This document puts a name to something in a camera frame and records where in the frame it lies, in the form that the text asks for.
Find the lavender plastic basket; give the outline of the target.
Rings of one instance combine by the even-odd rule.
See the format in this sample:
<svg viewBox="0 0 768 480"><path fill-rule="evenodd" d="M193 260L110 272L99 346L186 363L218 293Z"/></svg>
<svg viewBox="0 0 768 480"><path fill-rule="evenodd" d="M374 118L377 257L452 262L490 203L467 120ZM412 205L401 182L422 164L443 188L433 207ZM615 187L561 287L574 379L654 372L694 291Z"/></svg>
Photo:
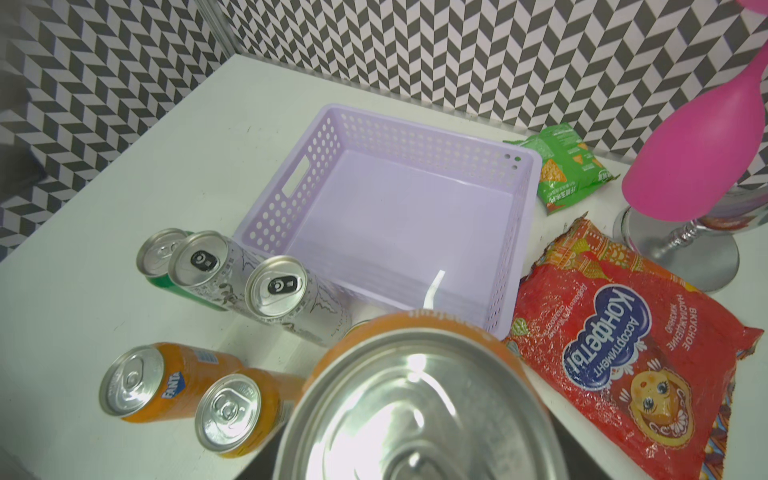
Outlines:
<svg viewBox="0 0 768 480"><path fill-rule="evenodd" d="M501 339L541 169L530 149L330 104L234 237L381 308L431 308Z"/></svg>

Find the white monster can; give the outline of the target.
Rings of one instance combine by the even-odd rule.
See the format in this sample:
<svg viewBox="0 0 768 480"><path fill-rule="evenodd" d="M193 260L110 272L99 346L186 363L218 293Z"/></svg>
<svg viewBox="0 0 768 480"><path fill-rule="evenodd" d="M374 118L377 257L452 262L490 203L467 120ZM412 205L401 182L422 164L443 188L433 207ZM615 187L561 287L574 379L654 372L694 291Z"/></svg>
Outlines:
<svg viewBox="0 0 768 480"><path fill-rule="evenodd" d="M256 319L325 348L352 328L343 289L287 255L266 259L250 274L245 303Z"/></svg>
<svg viewBox="0 0 768 480"><path fill-rule="evenodd" d="M245 300L246 283L264 255L244 249L215 231L186 237L169 261L170 279L186 292L245 317L256 319Z"/></svg>

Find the orange soda can back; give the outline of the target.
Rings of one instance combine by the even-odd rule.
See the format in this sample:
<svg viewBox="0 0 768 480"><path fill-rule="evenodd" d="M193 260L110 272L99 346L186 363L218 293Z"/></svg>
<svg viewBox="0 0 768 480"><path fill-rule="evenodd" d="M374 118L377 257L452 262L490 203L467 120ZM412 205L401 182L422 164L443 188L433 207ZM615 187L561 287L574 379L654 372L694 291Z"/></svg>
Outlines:
<svg viewBox="0 0 768 480"><path fill-rule="evenodd" d="M282 436L278 479L564 479L521 360L431 310L385 315L316 364Z"/></svg>

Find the orange schweppes can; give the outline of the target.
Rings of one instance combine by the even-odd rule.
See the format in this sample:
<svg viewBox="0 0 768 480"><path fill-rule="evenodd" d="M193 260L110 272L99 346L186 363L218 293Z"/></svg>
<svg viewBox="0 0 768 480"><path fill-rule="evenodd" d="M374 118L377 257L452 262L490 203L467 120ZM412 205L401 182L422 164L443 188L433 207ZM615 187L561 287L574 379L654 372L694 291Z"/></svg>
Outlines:
<svg viewBox="0 0 768 480"><path fill-rule="evenodd" d="M260 449L289 420L304 383L299 376L257 368L220 378L197 406L194 427L199 443L223 458Z"/></svg>

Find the green soda can silver top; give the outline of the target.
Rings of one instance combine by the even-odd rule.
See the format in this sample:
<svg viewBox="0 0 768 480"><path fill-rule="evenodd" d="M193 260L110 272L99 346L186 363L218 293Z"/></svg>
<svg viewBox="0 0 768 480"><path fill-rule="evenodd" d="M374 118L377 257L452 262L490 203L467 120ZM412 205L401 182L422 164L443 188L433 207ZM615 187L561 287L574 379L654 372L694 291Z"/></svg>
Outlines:
<svg viewBox="0 0 768 480"><path fill-rule="evenodd" d="M145 279L153 286L186 298L215 311L225 309L176 285L169 276L170 259L182 240L191 235L190 231L178 228L160 230L142 244L136 256L136 267Z"/></svg>

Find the orange fanta can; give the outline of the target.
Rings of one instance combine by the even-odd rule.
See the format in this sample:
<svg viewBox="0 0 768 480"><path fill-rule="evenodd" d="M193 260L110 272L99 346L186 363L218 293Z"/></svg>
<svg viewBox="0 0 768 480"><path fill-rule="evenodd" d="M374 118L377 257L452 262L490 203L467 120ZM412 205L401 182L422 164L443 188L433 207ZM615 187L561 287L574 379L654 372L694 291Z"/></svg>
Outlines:
<svg viewBox="0 0 768 480"><path fill-rule="evenodd" d="M110 365L98 400L107 415L129 423L192 418L213 383L244 367L228 353L168 342L139 346Z"/></svg>

